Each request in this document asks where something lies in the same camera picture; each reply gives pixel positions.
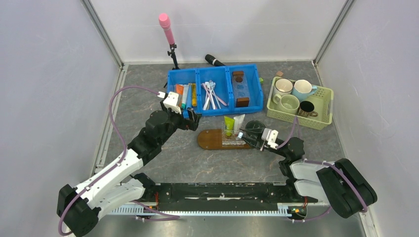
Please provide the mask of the green toothpaste tube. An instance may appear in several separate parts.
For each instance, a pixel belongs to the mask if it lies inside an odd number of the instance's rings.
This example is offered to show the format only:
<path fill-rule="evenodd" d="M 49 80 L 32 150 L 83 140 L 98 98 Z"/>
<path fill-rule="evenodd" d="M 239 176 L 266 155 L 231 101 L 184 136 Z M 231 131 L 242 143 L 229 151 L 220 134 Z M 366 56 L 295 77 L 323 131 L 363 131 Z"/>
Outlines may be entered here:
<path fill-rule="evenodd" d="M 234 123 L 235 120 L 233 118 L 224 116 L 224 122 L 225 122 L 225 136 L 230 137 L 234 132 Z"/>

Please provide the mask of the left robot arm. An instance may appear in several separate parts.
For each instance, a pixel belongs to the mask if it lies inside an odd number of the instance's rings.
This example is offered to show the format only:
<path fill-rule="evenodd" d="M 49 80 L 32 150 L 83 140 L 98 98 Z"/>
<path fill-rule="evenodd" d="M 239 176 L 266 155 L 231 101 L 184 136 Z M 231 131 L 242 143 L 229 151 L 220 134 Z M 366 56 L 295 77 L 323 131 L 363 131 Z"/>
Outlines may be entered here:
<path fill-rule="evenodd" d="M 171 108 L 152 112 L 139 134 L 114 161 L 75 187 L 62 187 L 57 203 L 59 234 L 83 237 L 118 207 L 138 199 L 150 201 L 155 187 L 145 175 L 135 176 L 121 186 L 117 184 L 155 158 L 178 129 L 197 130 L 202 115 L 192 108 L 187 113 L 185 118 Z"/>

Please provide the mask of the clear acrylic toothbrush holder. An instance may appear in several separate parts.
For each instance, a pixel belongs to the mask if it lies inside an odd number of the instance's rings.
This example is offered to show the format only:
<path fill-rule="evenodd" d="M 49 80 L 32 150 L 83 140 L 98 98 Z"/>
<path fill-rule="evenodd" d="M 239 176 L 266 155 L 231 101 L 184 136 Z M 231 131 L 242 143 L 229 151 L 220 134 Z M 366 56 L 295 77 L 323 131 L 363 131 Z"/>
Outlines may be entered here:
<path fill-rule="evenodd" d="M 221 146 L 222 148 L 241 148 L 246 145 L 245 141 L 241 140 L 236 136 L 234 130 L 232 128 L 228 128 L 226 123 L 224 123 L 222 130 L 221 130 Z"/>

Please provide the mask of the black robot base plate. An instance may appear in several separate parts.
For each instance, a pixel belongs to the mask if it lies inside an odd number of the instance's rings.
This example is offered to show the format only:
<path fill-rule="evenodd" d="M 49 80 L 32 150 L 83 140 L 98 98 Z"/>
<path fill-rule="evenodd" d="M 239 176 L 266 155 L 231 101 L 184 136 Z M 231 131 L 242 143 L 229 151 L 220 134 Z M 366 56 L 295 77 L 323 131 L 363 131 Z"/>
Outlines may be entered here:
<path fill-rule="evenodd" d="M 275 211 L 277 205 L 317 203 L 287 183 L 159 183 L 145 189 L 138 202 L 163 211 Z"/>

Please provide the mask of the dark brown mug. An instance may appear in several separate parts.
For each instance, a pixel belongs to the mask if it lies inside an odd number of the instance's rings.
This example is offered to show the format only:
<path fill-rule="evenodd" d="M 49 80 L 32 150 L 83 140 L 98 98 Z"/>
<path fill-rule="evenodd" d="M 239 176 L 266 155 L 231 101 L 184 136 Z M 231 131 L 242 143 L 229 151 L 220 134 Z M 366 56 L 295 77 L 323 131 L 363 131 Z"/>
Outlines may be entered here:
<path fill-rule="evenodd" d="M 317 117 L 319 114 L 314 111 L 315 106 L 310 101 L 302 101 L 299 104 L 297 115 L 303 118 Z"/>

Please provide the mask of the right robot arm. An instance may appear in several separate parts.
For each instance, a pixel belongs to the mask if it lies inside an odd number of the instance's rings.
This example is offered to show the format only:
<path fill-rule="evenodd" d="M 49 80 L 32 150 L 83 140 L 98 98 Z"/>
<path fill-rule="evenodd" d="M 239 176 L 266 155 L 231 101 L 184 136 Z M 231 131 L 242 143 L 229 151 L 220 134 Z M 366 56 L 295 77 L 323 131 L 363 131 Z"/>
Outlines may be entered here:
<path fill-rule="evenodd" d="M 288 178 L 285 194 L 289 200 L 309 197 L 323 201 L 342 218 L 367 212 L 377 202 L 375 190 L 350 160 L 308 160 L 302 139 L 289 135 L 281 140 L 278 134 L 269 128 L 253 128 L 241 129 L 237 137 L 253 148 L 283 157 L 279 168 Z"/>

